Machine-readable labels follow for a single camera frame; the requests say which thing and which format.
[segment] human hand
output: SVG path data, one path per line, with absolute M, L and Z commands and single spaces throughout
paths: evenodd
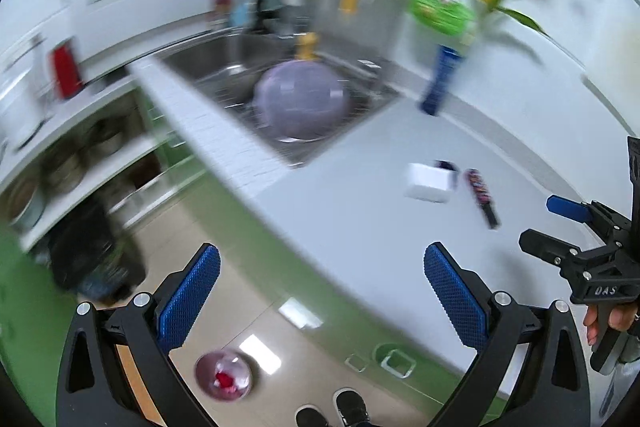
M 626 331 L 633 324 L 638 313 L 638 303 L 620 304 L 609 314 L 609 326 L 618 331 Z M 582 323 L 587 326 L 587 342 L 590 346 L 598 340 L 598 307 L 589 306 Z

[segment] bottle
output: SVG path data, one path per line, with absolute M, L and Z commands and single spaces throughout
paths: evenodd
M 249 0 L 231 0 L 229 23 L 234 28 L 246 28 L 249 23 Z
M 462 56 L 455 49 L 448 46 L 440 46 L 436 78 L 420 103 L 420 109 L 425 113 L 431 116 L 436 115 L 445 94 L 449 90 L 451 77 L 461 60 Z
M 53 49 L 51 52 L 51 64 L 60 97 L 68 100 L 78 94 L 84 86 L 71 50 L 70 40 L 61 42 Z

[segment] blue bottle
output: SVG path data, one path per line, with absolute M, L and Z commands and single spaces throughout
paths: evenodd
M 425 93 L 422 102 L 420 102 L 420 109 L 425 113 L 431 116 L 436 115 L 445 94 L 449 90 L 451 77 L 461 60 L 462 56 L 456 50 L 447 46 L 440 46 L 436 79 L 431 84 L 431 88 Z

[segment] white box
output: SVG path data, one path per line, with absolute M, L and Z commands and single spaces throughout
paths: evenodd
M 454 187 L 456 173 L 421 163 L 409 163 L 406 195 L 417 200 L 448 201 Z

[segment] blue gripper pad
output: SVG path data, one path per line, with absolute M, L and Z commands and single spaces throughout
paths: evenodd
M 424 274 L 447 312 L 460 341 L 482 351 L 488 339 L 484 310 L 437 245 L 424 253 Z
M 220 252 L 209 245 L 184 277 L 158 317 L 158 346 L 164 353 L 182 346 L 220 275 Z
M 549 196 L 548 200 L 546 200 L 546 209 L 549 212 L 558 214 L 558 216 L 573 219 L 578 223 L 588 223 L 593 219 L 586 206 L 560 196 Z

